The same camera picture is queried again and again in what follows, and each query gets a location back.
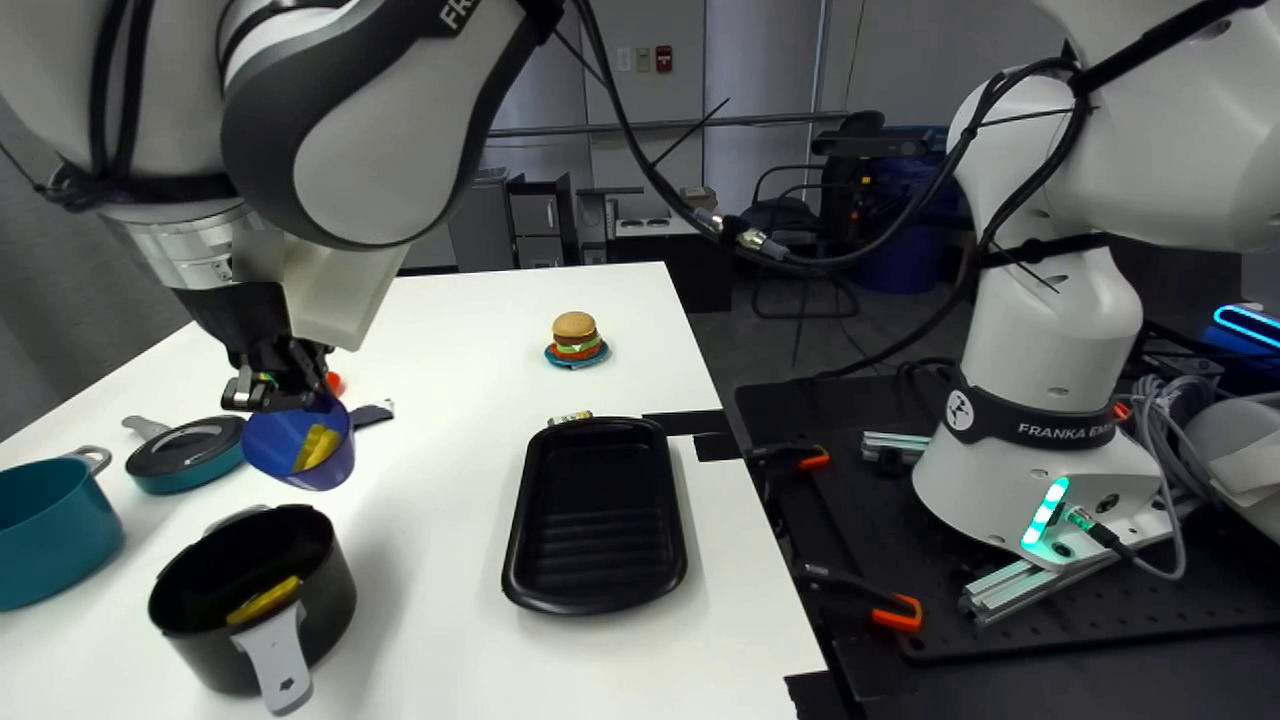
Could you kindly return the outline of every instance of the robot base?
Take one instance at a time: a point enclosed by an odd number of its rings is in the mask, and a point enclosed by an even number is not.
[[[1091,451],[1035,451],[1000,441],[968,448],[939,428],[912,483],[947,530],[1047,572],[1077,572],[1114,555],[1072,518],[1108,525],[1127,549],[1174,538],[1163,509],[1158,509],[1161,464],[1127,438]]]

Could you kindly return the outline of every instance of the green light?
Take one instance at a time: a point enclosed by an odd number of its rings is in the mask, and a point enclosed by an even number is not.
[[[1072,477],[1062,477],[1062,481],[1047,483],[1047,493],[1044,493],[1044,500],[1040,500],[1040,509],[1035,509],[1035,518],[1032,518],[1032,525],[1024,533],[1024,549],[1044,539],[1044,533],[1047,533],[1052,518],[1062,513],[1062,505],[1068,500],[1068,493],[1072,493]]]

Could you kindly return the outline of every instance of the pan handle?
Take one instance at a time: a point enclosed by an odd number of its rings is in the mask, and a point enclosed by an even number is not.
[[[312,665],[301,646],[305,603],[287,603],[266,623],[232,635],[258,672],[258,688],[274,717],[301,710],[312,696]]]
[[[156,426],[149,418],[124,418],[119,426],[132,428],[141,441],[156,441],[167,433],[167,426]]]
[[[81,457],[90,464],[90,477],[96,477],[114,464],[114,451],[96,448],[96,446],[73,448],[73,457]]]

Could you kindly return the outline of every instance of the teal bowl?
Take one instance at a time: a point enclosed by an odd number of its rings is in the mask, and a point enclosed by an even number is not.
[[[104,448],[0,473],[0,613],[40,603],[100,572],[124,549],[96,473]]]

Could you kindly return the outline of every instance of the burger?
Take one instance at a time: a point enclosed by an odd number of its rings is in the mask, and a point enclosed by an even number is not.
[[[596,315],[589,315],[589,314],[558,315],[554,336],[558,342],[554,342],[549,356],[560,363],[589,363],[606,354],[606,342],[596,333]]]

